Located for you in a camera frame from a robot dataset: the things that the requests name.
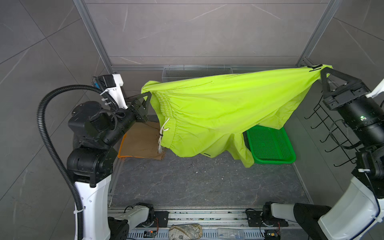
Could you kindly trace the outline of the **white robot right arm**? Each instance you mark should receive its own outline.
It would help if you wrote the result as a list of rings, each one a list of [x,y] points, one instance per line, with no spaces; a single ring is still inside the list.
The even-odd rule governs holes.
[[[313,240],[359,240],[384,218],[384,111],[374,100],[384,85],[371,91],[361,79],[330,67],[313,70],[321,74],[324,105],[359,139],[350,185],[333,207],[267,202],[262,219],[269,226],[295,222]]]

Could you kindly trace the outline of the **orange shorts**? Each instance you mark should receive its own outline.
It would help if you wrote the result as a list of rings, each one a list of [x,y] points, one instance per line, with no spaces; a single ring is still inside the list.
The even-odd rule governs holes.
[[[118,151],[118,158],[120,159],[129,157],[132,157],[130,144],[126,141],[122,141]]]

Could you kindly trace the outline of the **khaki brown shorts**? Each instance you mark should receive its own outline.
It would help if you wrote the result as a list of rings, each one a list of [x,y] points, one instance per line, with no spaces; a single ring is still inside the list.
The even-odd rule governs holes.
[[[132,157],[162,160],[165,152],[159,153],[160,124],[157,122],[135,123],[123,136],[130,144]]]

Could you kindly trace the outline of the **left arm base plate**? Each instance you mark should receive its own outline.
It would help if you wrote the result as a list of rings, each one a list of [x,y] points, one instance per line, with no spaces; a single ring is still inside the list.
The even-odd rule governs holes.
[[[168,211],[155,211],[154,221],[150,225],[150,228],[156,228],[157,226],[166,228],[168,226],[169,214],[170,212]]]

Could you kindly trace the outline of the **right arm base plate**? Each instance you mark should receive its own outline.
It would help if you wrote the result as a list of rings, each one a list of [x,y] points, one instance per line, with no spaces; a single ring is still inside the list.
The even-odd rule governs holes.
[[[245,210],[249,227],[288,227],[286,220],[278,219],[266,211]]]

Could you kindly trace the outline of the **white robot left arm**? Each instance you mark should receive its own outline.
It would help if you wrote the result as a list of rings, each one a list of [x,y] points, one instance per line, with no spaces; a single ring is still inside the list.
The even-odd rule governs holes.
[[[67,160],[67,170],[75,182],[81,199],[83,219],[76,218],[76,231],[82,240],[125,240],[130,228],[149,227],[154,223],[151,204],[136,204],[119,217],[108,215],[108,192],[114,162],[118,152],[114,146],[134,123],[148,120],[151,94],[129,98],[127,109],[106,110],[95,101],[78,105],[69,120],[69,127],[77,138],[75,148]]]

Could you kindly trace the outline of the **lime green shorts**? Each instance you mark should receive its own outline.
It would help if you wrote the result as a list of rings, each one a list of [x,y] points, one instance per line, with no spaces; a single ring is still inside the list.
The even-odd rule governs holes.
[[[161,126],[160,147],[181,158],[199,154],[214,158],[227,151],[249,168],[255,161],[243,133],[256,125],[281,129],[320,79],[323,68],[149,81],[142,93],[152,95]]]

